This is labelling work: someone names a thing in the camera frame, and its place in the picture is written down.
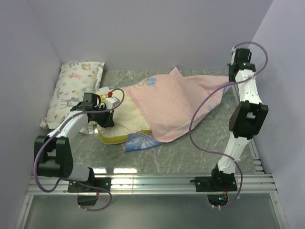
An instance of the floral pillowcase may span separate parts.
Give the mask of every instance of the floral pillowcase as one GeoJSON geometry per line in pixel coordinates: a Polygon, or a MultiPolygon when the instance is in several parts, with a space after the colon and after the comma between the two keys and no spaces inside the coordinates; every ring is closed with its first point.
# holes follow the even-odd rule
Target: floral pillowcase
{"type": "MultiPolygon", "coordinates": [[[[63,64],[49,110],[40,126],[56,129],[69,115],[71,108],[82,101],[85,92],[94,93],[99,89],[103,68],[102,62],[63,64]]],[[[89,123],[81,132],[93,134],[93,125],[89,123]]]]}

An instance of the metal frame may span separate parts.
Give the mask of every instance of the metal frame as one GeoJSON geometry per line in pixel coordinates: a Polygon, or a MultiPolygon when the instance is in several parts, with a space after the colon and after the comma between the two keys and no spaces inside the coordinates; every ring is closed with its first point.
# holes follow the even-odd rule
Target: metal frame
{"type": "Polygon", "coordinates": [[[21,206],[21,210],[19,213],[19,217],[17,219],[15,229],[23,229],[25,227],[25,223],[28,218],[28,214],[32,205],[34,196],[33,195],[25,195],[23,204],[21,206]]]}
{"type": "Polygon", "coordinates": [[[273,204],[275,215],[280,226],[280,229],[289,228],[287,220],[277,193],[270,193],[270,198],[273,204]]]}
{"type": "MultiPolygon", "coordinates": [[[[111,193],[113,195],[188,195],[188,194],[216,194],[216,192],[196,192],[195,184],[190,180],[197,176],[210,177],[202,174],[156,174],[156,175],[107,175],[95,177],[111,177],[111,193]]],[[[276,193],[276,187],[270,174],[246,174],[241,193],[276,193]]],[[[52,188],[57,179],[40,177],[45,188],[52,188]]],[[[68,193],[69,183],[62,181],[57,189],[51,193],[42,192],[32,177],[28,186],[27,195],[77,195],[68,193]]],[[[96,195],[96,193],[82,193],[82,195],[96,195]]]]}
{"type": "MultiPolygon", "coordinates": [[[[232,87],[232,90],[235,96],[236,104],[239,104],[238,87],[235,85],[232,87]]],[[[287,229],[289,227],[278,198],[273,177],[271,174],[265,174],[253,139],[251,140],[249,146],[256,172],[253,174],[245,174],[243,176],[244,181],[241,193],[269,193],[279,226],[281,229],[287,229]]],[[[96,177],[112,178],[111,193],[113,195],[212,194],[209,192],[196,192],[195,184],[190,183],[190,180],[197,176],[204,177],[210,176],[210,174],[96,174],[96,177]]],[[[40,177],[40,182],[45,188],[52,188],[56,180],[56,178],[40,177]]],[[[240,175],[236,175],[236,181],[239,184],[240,175]]],[[[52,193],[44,193],[37,187],[35,180],[32,177],[30,179],[30,183],[15,228],[24,228],[34,195],[77,195],[77,193],[67,192],[68,185],[69,183],[67,181],[61,181],[55,191],[52,193]]],[[[82,193],[82,195],[95,195],[95,193],[82,193]]]]}

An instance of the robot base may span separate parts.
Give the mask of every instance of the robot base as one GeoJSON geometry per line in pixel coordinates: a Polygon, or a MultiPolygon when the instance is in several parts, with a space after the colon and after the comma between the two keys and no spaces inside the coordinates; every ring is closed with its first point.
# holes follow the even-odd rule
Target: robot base
{"type": "Polygon", "coordinates": [[[237,191],[234,174],[225,174],[219,171],[218,165],[212,170],[210,177],[195,177],[190,182],[195,183],[196,192],[223,192],[237,191]]]}
{"type": "MultiPolygon", "coordinates": [[[[101,177],[101,178],[95,178],[93,182],[90,182],[88,185],[94,186],[94,187],[101,187],[103,189],[106,189],[110,191],[110,186],[111,186],[111,178],[109,177],[101,177]]],[[[68,186],[68,192],[70,193],[97,193],[96,189],[93,188],[88,188],[84,186],[80,186],[77,183],[69,183],[68,186]]],[[[80,206],[94,206],[97,202],[98,195],[96,196],[90,196],[90,195],[78,195],[77,196],[77,203],[80,206]]]]}

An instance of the cable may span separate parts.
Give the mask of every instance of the cable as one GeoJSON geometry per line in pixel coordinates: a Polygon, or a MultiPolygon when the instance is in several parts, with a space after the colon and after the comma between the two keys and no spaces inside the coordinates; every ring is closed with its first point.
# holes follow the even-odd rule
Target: cable
{"type": "Polygon", "coordinates": [[[190,137],[190,140],[191,140],[192,144],[193,144],[197,149],[199,149],[199,150],[201,150],[201,151],[204,151],[204,152],[206,152],[206,153],[222,155],[222,156],[226,156],[226,157],[230,158],[231,160],[234,161],[234,163],[236,164],[237,169],[238,169],[239,172],[240,172],[240,185],[239,185],[239,188],[238,188],[238,191],[237,191],[237,194],[236,194],[235,198],[234,198],[231,202],[229,202],[228,204],[226,204],[225,206],[222,206],[221,208],[225,208],[225,207],[231,205],[232,203],[234,203],[234,202],[237,200],[237,198],[238,198],[238,196],[239,196],[239,194],[240,194],[240,192],[241,192],[241,190],[242,190],[242,185],[243,185],[243,173],[242,173],[242,170],[241,170],[241,168],[239,167],[239,165],[238,165],[238,163],[236,162],[236,160],[235,160],[232,156],[227,155],[227,154],[225,154],[225,153],[221,153],[221,152],[217,152],[217,151],[212,151],[212,150],[209,150],[209,149],[203,149],[203,148],[201,148],[200,146],[198,146],[198,145],[194,142],[193,137],[192,137],[192,126],[193,126],[194,119],[195,119],[195,117],[196,117],[198,111],[200,110],[200,108],[201,108],[201,107],[203,106],[203,104],[205,104],[206,101],[207,101],[209,98],[211,98],[217,91],[219,91],[219,90],[221,90],[221,89],[223,89],[223,88],[225,88],[225,87],[228,87],[228,86],[238,85],[238,84],[240,84],[240,83],[245,83],[245,82],[249,81],[250,79],[252,79],[253,77],[255,77],[256,75],[258,75],[259,73],[261,73],[261,72],[265,69],[265,67],[267,66],[267,64],[268,64],[268,54],[267,54],[267,51],[265,50],[265,48],[264,48],[263,46],[261,46],[260,44],[258,44],[258,43],[256,43],[256,42],[243,42],[243,43],[240,43],[240,44],[234,46],[234,49],[236,49],[238,46],[241,46],[241,45],[243,45],[243,44],[254,44],[254,45],[258,46],[258,47],[264,52],[264,54],[265,54],[265,64],[263,65],[263,67],[262,67],[259,71],[257,71],[256,73],[254,73],[251,77],[249,77],[249,78],[247,78],[247,79],[245,79],[245,80],[243,80],[243,81],[240,81],[240,82],[226,83],[226,84],[220,86],[219,88],[215,89],[212,93],[210,93],[210,94],[202,101],[202,103],[199,105],[199,107],[197,108],[197,110],[196,110],[195,113],[193,114],[193,116],[192,116],[192,118],[191,118],[190,126],[189,126],[189,137],[190,137]]]}
{"type": "Polygon", "coordinates": [[[101,97],[98,96],[97,99],[99,100],[99,103],[98,103],[95,107],[100,107],[100,105],[101,105],[101,103],[102,103],[101,97]]]}
{"type": "Polygon", "coordinates": [[[79,115],[82,115],[82,114],[105,113],[105,112],[112,111],[112,110],[118,108],[118,107],[122,104],[122,102],[124,101],[125,92],[124,92],[121,88],[113,89],[112,92],[114,92],[114,91],[116,91],[116,90],[121,91],[122,94],[123,94],[122,100],[121,100],[116,106],[114,106],[113,108],[108,109],[108,110],[103,110],[103,111],[83,111],[83,112],[79,112],[79,113],[77,113],[77,114],[75,114],[75,115],[73,115],[73,116],[70,116],[69,118],[67,118],[67,119],[62,123],[62,125],[61,125],[60,128],[59,128],[59,130],[56,131],[52,136],[50,136],[50,138],[42,145],[42,147],[40,148],[40,150],[38,151],[38,153],[37,153],[37,155],[36,155],[36,157],[35,157],[35,160],[34,160],[34,168],[33,168],[33,173],[34,173],[35,182],[36,182],[37,186],[40,188],[41,191],[50,193],[50,192],[54,191],[54,190],[57,188],[57,186],[58,186],[58,184],[59,184],[59,182],[60,182],[61,180],[67,180],[67,181],[70,181],[70,182],[76,182],[76,183],[78,183],[79,185],[84,186],[84,187],[89,187],[89,188],[97,189],[97,190],[100,190],[100,191],[105,191],[105,192],[107,192],[107,193],[109,194],[110,200],[109,200],[109,202],[106,204],[105,207],[99,208],[99,209],[87,209],[88,211],[102,210],[102,209],[105,209],[107,206],[110,205],[110,203],[111,203],[111,201],[112,201],[112,195],[111,195],[110,191],[108,191],[108,190],[106,190],[106,189],[103,189],[103,188],[101,188],[101,187],[88,186],[88,185],[85,185],[85,184],[83,184],[83,183],[81,183],[81,182],[79,182],[79,181],[73,181],[73,180],[68,180],[68,179],[59,178],[59,179],[56,181],[56,183],[55,183],[55,185],[54,185],[53,188],[51,188],[51,189],[45,189],[45,188],[41,185],[41,183],[40,183],[40,181],[39,181],[39,179],[38,179],[37,166],[38,166],[39,157],[40,157],[40,155],[42,154],[42,152],[44,151],[45,147],[48,145],[48,143],[49,143],[53,138],[55,138],[55,137],[63,130],[63,128],[67,125],[67,123],[68,123],[70,120],[72,120],[72,119],[75,118],[76,116],[79,116],[79,115]]]}

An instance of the black mounting bracket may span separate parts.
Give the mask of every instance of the black mounting bracket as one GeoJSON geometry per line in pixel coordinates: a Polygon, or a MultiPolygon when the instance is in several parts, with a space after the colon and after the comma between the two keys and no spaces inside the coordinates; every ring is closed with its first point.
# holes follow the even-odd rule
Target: black mounting bracket
{"type": "MultiPolygon", "coordinates": [[[[102,102],[101,97],[94,93],[84,93],[84,98],[82,102],[79,102],[74,106],[71,111],[105,111],[107,110],[105,106],[95,106],[102,102]]],[[[103,128],[114,127],[113,122],[114,111],[107,111],[103,113],[88,113],[88,122],[95,121],[98,125],[103,128]]]]}
{"type": "MultiPolygon", "coordinates": [[[[94,179],[94,182],[92,184],[90,184],[90,186],[101,187],[103,189],[110,191],[111,178],[96,177],[94,179]]],[[[81,186],[78,183],[70,182],[69,186],[68,186],[68,192],[71,192],[71,193],[85,193],[85,192],[97,193],[97,190],[93,189],[93,188],[81,186]]],[[[94,206],[97,202],[97,198],[98,198],[98,195],[95,195],[95,196],[78,195],[77,203],[80,206],[94,206]]]]}
{"type": "Polygon", "coordinates": [[[241,101],[229,121],[229,130],[234,137],[253,138],[257,135],[268,114],[269,107],[262,103],[252,104],[248,100],[241,101]]]}
{"type": "Polygon", "coordinates": [[[210,177],[195,177],[190,182],[195,183],[196,192],[223,192],[224,189],[231,192],[237,191],[234,174],[219,171],[217,164],[210,177]]]}
{"type": "Polygon", "coordinates": [[[239,70],[249,69],[256,72],[255,65],[251,61],[250,49],[240,48],[235,50],[234,63],[229,63],[229,82],[236,82],[235,77],[239,70]]]}
{"type": "MultiPolygon", "coordinates": [[[[38,136],[34,144],[34,159],[49,136],[38,136]]],[[[38,158],[37,173],[44,177],[68,178],[73,170],[73,157],[67,137],[53,138],[38,158]],[[48,153],[56,150],[55,156],[48,153]]]]}

